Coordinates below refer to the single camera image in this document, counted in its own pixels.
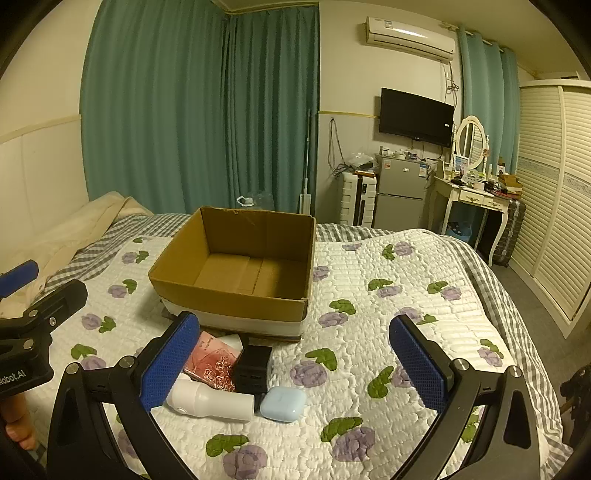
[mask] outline quilted bedspread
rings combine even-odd
[[[111,366],[170,324],[147,276],[169,241],[135,238],[101,275],[85,282],[86,307],[53,334],[53,380],[28,393],[42,442],[67,364]],[[259,342],[273,347],[269,386],[306,392],[300,420],[282,424],[256,416],[240,423],[182,416],[167,406],[152,410],[199,478],[390,479],[436,416],[423,406],[388,343],[388,325],[399,312],[451,358],[496,372],[514,363],[465,271],[437,235],[411,230],[354,244],[318,242],[315,255],[301,342]],[[130,468],[144,473],[114,407],[106,412]],[[443,474],[459,467],[478,413]]]

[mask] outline gray checkered sheet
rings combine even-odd
[[[70,264],[53,275],[43,294],[72,278],[90,280],[109,265],[121,246],[134,236],[173,236],[189,215],[169,213],[144,216],[131,215],[111,225],[104,236],[80,250]],[[319,224],[319,242],[352,242],[386,235],[388,231],[335,224]],[[527,329],[509,294],[480,257],[466,243],[441,236],[442,246],[451,250],[467,272],[485,313],[501,334],[517,365],[526,377],[538,426],[550,447],[550,456],[542,468],[545,478],[552,478],[570,456],[572,450],[562,443],[562,423],[556,394]]]

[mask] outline ceiling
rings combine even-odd
[[[281,0],[217,2],[230,11],[282,3]],[[454,25],[463,23],[487,40],[496,40],[513,49],[519,62],[536,72],[584,73],[566,40],[528,0],[367,0],[364,3],[399,8]]]

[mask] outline white wall panel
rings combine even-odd
[[[0,256],[87,202],[80,119],[0,144]]]
[[[0,144],[0,257],[35,231],[22,170],[22,139]]]

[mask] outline suitcase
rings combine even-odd
[[[509,203],[508,213],[509,219],[507,220],[505,231],[492,254],[492,262],[497,265],[504,265],[505,267],[509,265],[509,259],[517,243],[517,237],[519,236],[519,230],[521,230],[521,224],[525,215],[525,203],[512,199]],[[486,225],[482,232],[480,243],[478,244],[478,251],[486,260],[491,253],[492,244],[501,226],[501,219],[501,212],[494,212],[492,210],[488,212]]]

